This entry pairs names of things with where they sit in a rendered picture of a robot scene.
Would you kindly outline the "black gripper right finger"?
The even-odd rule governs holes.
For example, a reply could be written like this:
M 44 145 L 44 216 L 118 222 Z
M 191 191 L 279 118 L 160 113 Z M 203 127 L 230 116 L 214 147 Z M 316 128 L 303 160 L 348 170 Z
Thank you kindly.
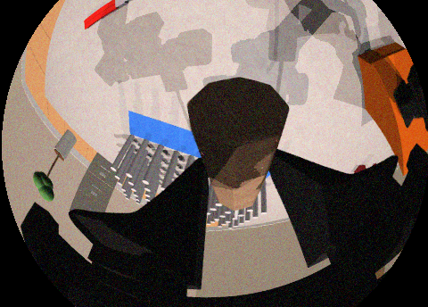
M 288 213 L 307 267 L 327 253 L 356 219 L 367 198 L 388 181 L 397 168 L 393 154 L 362 171 L 345 174 L 277 149 L 270 175 Z

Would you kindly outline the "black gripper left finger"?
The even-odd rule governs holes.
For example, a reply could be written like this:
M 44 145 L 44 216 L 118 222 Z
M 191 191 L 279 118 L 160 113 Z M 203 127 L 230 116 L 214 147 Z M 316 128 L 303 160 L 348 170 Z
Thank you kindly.
M 202 157 L 140 210 L 69 211 L 92 243 L 153 261 L 188 289 L 202 288 L 210 176 Z

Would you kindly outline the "blue flat strip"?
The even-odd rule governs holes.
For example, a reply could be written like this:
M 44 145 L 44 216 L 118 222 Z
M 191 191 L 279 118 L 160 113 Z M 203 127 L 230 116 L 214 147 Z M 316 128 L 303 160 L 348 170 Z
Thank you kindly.
M 146 115 L 140 115 L 136 112 L 128 111 L 128 113 L 129 132 L 131 132 L 131 135 L 171 147 L 171 149 L 182 151 L 182 153 L 202 157 L 192 131 L 180 129 L 165 121 L 161 122 L 154 118 L 147 118 Z

